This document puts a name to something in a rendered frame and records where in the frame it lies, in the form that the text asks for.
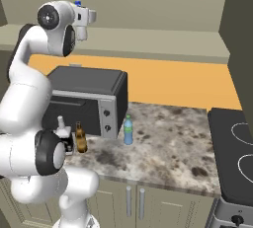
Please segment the silver oven front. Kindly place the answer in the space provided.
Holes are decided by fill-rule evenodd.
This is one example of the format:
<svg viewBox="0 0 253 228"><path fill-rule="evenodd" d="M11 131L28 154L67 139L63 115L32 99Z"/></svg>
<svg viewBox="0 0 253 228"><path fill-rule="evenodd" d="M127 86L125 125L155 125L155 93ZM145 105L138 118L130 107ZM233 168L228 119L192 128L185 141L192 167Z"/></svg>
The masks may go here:
<svg viewBox="0 0 253 228"><path fill-rule="evenodd" d="M242 216L244 222L236 226L231 221L233 215ZM205 228L253 228L253 207L215 199Z"/></svg>

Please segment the black oven knob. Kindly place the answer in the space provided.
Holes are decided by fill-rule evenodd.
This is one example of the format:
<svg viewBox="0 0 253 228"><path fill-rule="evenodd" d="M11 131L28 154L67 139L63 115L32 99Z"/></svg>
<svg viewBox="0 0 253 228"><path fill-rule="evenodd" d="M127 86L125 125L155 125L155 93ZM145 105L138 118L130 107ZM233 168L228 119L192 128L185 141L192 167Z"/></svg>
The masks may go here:
<svg viewBox="0 0 253 228"><path fill-rule="evenodd" d="M231 217L231 221L236 225L239 226L240 224L242 224L244 222L244 219L242 216L240 215L233 215Z"/></svg>

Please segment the black hob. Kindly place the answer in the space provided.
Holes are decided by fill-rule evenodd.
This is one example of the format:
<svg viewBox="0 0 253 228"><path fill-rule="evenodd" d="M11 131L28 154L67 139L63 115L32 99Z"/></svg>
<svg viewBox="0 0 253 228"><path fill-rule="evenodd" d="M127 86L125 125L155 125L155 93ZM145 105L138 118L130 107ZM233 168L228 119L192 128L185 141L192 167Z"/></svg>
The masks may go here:
<svg viewBox="0 0 253 228"><path fill-rule="evenodd" d="M253 206L253 137L243 111L212 108L208 117L222 197Z"/></svg>

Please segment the olive base cupboard door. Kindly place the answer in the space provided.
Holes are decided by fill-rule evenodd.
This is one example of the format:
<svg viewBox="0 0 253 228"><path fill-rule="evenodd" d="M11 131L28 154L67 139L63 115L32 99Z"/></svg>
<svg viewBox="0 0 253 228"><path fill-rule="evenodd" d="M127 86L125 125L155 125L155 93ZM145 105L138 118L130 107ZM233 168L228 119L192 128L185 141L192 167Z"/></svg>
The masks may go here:
<svg viewBox="0 0 253 228"><path fill-rule="evenodd" d="M57 197L40 204L19 203L11 195L8 179L0 179L0 210L10 228L52 228L60 217Z"/></svg>
<svg viewBox="0 0 253 228"><path fill-rule="evenodd" d="M131 217L127 217L126 187L131 186ZM97 192L87 200L100 228L136 227L136 185L100 180Z"/></svg>
<svg viewBox="0 0 253 228"><path fill-rule="evenodd" d="M139 220L139 190L145 189L144 217ZM138 186L136 228L205 228L211 197Z"/></svg>

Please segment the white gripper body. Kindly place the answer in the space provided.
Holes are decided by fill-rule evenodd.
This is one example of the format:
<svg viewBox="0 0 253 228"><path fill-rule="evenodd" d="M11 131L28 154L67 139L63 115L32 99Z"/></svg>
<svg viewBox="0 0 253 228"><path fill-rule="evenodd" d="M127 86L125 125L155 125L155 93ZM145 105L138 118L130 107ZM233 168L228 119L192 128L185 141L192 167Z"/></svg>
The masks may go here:
<svg viewBox="0 0 253 228"><path fill-rule="evenodd" d="M77 26L76 27L76 37L79 41L86 40L88 38L87 27Z"/></svg>

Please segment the olive wall cupboard run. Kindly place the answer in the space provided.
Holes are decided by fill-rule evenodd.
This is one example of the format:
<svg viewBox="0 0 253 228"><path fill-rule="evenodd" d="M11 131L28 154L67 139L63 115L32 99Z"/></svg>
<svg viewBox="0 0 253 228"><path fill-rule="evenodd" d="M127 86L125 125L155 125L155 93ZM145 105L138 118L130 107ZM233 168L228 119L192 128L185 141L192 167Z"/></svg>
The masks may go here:
<svg viewBox="0 0 253 228"><path fill-rule="evenodd" d="M0 50L13 49L22 25L52 0L0 0ZM96 10L78 54L226 63L218 30L225 0L78 0Z"/></svg>

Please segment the blue water bottle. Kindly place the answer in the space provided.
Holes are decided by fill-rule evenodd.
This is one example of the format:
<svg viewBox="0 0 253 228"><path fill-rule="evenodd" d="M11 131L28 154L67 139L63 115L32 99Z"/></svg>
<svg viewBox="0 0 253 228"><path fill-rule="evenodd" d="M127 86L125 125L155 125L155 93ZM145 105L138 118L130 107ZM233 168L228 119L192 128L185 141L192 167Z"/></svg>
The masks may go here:
<svg viewBox="0 0 253 228"><path fill-rule="evenodd" d="M130 118L130 115L126 115L126 120L124 123L124 142L126 145L131 145L133 143L133 137L132 137L132 121Z"/></svg>

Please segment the white bottle with dark label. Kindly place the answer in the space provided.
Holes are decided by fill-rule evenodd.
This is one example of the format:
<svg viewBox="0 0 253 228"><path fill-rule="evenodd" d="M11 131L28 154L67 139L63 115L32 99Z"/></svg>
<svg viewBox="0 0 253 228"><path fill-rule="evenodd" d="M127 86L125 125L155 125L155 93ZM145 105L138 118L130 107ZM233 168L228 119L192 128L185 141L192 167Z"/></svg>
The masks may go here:
<svg viewBox="0 0 253 228"><path fill-rule="evenodd" d="M59 115L57 117L57 121L58 127L54 133L61 139L62 143L64 144L65 153L67 155L72 155L74 141L72 137L71 127L65 125L62 115Z"/></svg>

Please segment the dark olive wall cupboard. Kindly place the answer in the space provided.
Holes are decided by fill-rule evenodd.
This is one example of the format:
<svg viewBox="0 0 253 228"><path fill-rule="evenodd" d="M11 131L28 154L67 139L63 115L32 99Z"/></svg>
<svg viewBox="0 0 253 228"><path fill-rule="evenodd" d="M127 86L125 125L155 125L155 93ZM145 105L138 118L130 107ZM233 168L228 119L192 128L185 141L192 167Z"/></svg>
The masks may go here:
<svg viewBox="0 0 253 228"><path fill-rule="evenodd" d="M253 0L225 0L219 34L230 52L228 69L253 136Z"/></svg>

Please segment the black toaster oven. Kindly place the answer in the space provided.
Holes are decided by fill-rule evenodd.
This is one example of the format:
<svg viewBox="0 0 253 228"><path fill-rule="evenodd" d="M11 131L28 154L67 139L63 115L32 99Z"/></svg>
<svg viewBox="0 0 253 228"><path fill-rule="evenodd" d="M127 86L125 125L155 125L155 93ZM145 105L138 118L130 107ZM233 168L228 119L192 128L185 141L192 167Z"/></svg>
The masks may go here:
<svg viewBox="0 0 253 228"><path fill-rule="evenodd" d="M48 75L53 92L42 127L57 129L59 115L86 134L117 139L127 113L127 73L121 70L57 66Z"/></svg>

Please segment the brown beer bottle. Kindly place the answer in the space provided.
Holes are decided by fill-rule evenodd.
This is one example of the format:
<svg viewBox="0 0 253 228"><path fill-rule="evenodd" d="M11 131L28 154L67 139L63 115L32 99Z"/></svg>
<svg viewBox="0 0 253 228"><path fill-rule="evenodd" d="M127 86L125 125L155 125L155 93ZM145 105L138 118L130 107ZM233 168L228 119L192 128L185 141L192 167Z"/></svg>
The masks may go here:
<svg viewBox="0 0 253 228"><path fill-rule="evenodd" d="M82 125L80 121L76 122L75 129L75 138L76 138L76 146L79 153L85 153L88 150L87 140L85 131L82 129Z"/></svg>

